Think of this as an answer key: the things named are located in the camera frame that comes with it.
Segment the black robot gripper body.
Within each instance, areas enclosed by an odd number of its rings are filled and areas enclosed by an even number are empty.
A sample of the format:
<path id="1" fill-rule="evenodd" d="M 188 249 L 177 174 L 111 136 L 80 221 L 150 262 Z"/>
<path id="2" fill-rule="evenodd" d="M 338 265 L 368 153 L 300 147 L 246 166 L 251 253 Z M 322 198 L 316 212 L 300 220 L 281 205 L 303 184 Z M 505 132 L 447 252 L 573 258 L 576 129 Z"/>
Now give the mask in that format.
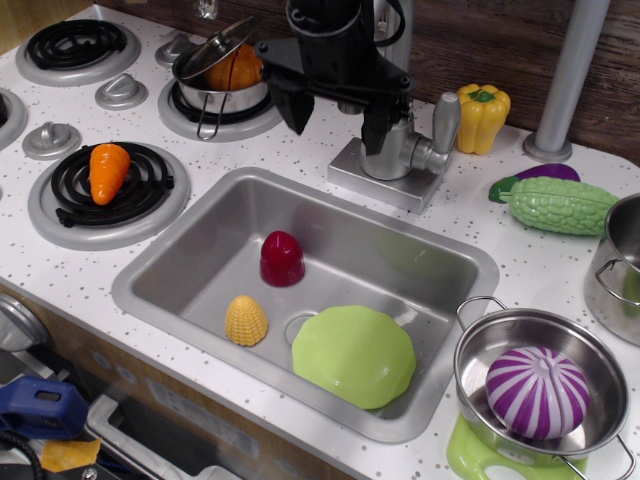
<path id="1" fill-rule="evenodd" d="M 365 108 L 402 100 L 415 88 L 414 78 L 385 59 L 357 24 L 324 32 L 295 28 L 292 37 L 258 42 L 255 53 L 282 99 L 321 97 Z"/>

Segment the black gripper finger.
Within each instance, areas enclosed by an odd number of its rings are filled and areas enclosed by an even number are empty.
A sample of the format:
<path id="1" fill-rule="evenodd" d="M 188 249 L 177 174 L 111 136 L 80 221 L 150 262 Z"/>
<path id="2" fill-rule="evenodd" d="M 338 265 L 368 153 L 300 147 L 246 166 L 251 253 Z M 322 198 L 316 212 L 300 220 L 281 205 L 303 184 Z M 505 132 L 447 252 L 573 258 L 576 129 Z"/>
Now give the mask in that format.
<path id="1" fill-rule="evenodd" d="M 302 134 L 314 110 L 314 97 L 307 91 L 304 78 L 273 70 L 268 85 L 273 103 L 286 125 L 296 134 Z"/>
<path id="2" fill-rule="evenodd" d="M 375 98 L 364 110 L 361 140 L 367 156 L 382 151 L 391 128 L 408 115 L 406 101 L 400 97 Z"/>

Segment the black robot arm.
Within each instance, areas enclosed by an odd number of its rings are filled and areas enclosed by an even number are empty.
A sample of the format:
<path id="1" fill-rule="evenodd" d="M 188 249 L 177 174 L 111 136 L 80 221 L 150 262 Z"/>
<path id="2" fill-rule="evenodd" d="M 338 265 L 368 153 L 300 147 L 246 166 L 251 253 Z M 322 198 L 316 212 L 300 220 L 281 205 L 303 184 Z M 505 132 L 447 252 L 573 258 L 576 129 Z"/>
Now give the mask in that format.
<path id="1" fill-rule="evenodd" d="M 282 119 L 300 134 L 315 99 L 363 110 L 361 139 L 368 155 L 381 152 L 391 127 L 408 113 L 413 77 L 385 59 L 379 49 L 401 39 L 406 17 L 398 1 L 389 5 L 400 24 L 389 39 L 374 39 L 371 1 L 289 1 L 293 38 L 263 40 L 254 51 L 262 77 Z"/>

